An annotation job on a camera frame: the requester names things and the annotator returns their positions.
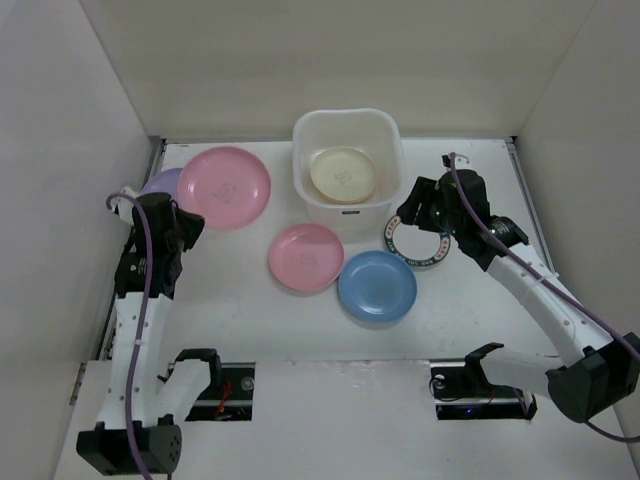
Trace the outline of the green-rimmed white plate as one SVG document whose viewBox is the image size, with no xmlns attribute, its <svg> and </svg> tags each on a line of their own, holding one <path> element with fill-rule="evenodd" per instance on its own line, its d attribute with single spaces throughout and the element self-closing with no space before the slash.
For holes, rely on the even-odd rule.
<svg viewBox="0 0 640 480">
<path fill-rule="evenodd" d="M 386 249 L 401 258 L 411 268 L 425 270 L 445 260 L 451 249 L 446 233 L 434 233 L 408 226 L 398 215 L 391 217 L 383 231 Z"/>
</svg>

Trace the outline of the purple plate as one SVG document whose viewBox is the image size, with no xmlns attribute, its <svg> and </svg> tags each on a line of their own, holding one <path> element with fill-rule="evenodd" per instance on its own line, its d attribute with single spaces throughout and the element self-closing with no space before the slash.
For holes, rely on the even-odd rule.
<svg viewBox="0 0 640 480">
<path fill-rule="evenodd" d="M 157 173 L 145 183 L 140 194 L 167 193 L 176 200 L 178 183 L 182 171 L 182 168 L 171 168 Z"/>
</svg>

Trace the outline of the cream plate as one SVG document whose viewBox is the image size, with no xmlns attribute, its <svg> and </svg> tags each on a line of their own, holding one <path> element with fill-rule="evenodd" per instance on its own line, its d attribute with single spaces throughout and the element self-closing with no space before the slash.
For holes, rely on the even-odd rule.
<svg viewBox="0 0 640 480">
<path fill-rule="evenodd" d="M 319 194 L 344 200 L 374 193 L 378 186 L 373 161 L 363 152 L 347 147 L 320 152 L 311 164 L 310 175 Z"/>
</svg>

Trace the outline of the yellow orange plate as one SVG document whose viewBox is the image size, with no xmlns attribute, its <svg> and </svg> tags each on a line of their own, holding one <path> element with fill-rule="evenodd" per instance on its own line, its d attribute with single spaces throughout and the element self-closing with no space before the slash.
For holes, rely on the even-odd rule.
<svg viewBox="0 0 640 480">
<path fill-rule="evenodd" d="M 339 199 L 339 198 L 333 198 L 333 197 L 327 196 L 327 195 L 325 195 L 323 193 L 319 194 L 319 198 L 321 198 L 323 201 L 329 202 L 331 204 L 337 204 L 337 205 L 361 204 L 361 203 L 367 202 L 372 196 L 374 196 L 373 192 L 371 192 L 369 195 L 363 196 L 361 198 L 352 199 L 352 200 L 344 200 L 344 199 Z"/>
</svg>

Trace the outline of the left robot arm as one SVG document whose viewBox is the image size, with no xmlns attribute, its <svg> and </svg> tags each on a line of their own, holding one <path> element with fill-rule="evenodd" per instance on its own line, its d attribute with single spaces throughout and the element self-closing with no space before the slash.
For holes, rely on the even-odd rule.
<svg viewBox="0 0 640 480">
<path fill-rule="evenodd" d="M 204 229 L 201 216 L 181 210 L 168 193 L 112 194 L 107 206 L 132 230 L 114 275 L 115 337 L 109 384 L 78 455 L 105 477 L 171 476 L 182 450 L 181 425 L 200 394 L 225 381 L 213 348 L 185 349 L 165 378 L 160 350 L 181 257 Z"/>
</svg>

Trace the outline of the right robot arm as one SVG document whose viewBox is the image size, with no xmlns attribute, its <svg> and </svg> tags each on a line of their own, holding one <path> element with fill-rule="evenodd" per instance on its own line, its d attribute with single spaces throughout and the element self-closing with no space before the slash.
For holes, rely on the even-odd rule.
<svg viewBox="0 0 640 480">
<path fill-rule="evenodd" d="M 493 215 L 481 176 L 449 170 L 440 179 L 416 179 L 397 214 L 405 225 L 452 236 L 459 249 L 500 283 L 536 321 L 558 357 L 548 362 L 511 356 L 500 343 L 468 354 L 466 388 L 477 395 L 497 385 L 549 398 L 576 423 L 634 393 L 639 379 L 639 338 L 620 335 L 587 311 L 542 263 L 524 231 Z"/>
</svg>

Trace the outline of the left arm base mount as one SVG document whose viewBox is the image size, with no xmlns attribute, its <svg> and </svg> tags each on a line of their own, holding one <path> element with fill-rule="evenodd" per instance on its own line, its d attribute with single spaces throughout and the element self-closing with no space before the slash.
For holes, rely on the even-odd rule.
<svg viewBox="0 0 640 480">
<path fill-rule="evenodd" d="M 251 421 L 255 372 L 255 363 L 223 363 L 219 379 L 199 395 L 186 421 Z"/>
</svg>

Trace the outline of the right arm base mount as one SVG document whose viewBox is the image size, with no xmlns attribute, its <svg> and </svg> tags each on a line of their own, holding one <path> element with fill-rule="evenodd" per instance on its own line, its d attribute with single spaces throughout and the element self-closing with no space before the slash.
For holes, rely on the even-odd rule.
<svg viewBox="0 0 640 480">
<path fill-rule="evenodd" d="M 531 421 L 538 411 L 533 394 L 490 385 L 463 360 L 431 362 L 428 389 L 440 421 Z"/>
</svg>

